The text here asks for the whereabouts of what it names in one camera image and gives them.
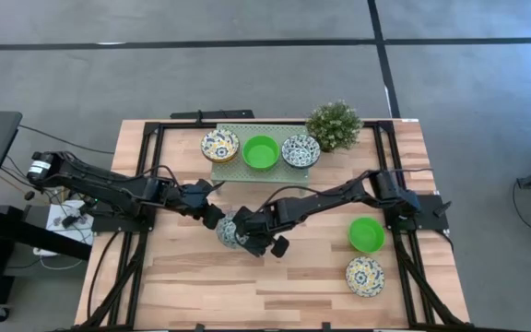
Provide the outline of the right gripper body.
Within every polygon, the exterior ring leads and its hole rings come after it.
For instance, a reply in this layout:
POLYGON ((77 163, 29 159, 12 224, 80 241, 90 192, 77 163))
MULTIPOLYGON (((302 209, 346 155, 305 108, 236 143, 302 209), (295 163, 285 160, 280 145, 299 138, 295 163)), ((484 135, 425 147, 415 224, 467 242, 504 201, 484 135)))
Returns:
POLYGON ((250 212, 245 217, 245 235, 251 240, 271 243, 274 240, 273 229, 277 226, 277 219, 278 213, 274 207, 250 212))

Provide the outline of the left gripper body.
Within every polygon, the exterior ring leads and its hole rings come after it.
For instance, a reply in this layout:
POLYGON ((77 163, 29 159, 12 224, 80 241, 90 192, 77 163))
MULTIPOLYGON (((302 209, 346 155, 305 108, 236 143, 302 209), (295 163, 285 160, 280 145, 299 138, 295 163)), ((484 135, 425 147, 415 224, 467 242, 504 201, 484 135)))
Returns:
POLYGON ((192 217, 223 217, 224 214, 219 207, 211 204, 207 197, 218 191, 223 183, 212 184, 207 180, 200 179, 195 184, 185 184, 180 187, 181 199, 183 203, 184 216, 192 217))

